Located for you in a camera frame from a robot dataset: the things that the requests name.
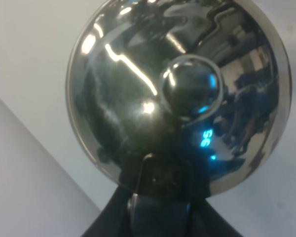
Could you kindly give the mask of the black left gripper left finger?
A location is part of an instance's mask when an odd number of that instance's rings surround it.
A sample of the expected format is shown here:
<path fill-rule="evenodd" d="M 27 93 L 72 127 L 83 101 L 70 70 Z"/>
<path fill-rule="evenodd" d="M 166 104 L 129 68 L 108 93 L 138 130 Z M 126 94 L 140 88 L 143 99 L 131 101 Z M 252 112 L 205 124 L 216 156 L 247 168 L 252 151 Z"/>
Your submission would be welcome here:
<path fill-rule="evenodd" d="M 106 207 L 84 232 L 84 237 L 135 237 L 130 206 L 138 194 L 117 187 Z"/>

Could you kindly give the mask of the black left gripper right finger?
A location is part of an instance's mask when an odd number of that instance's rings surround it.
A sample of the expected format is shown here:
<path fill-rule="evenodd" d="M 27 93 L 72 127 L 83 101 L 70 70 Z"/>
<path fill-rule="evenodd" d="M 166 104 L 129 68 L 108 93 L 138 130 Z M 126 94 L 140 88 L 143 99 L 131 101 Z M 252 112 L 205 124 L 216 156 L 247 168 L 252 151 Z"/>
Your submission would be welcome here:
<path fill-rule="evenodd" d="M 188 237 L 240 237 L 236 231 L 204 197 L 189 195 Z"/>

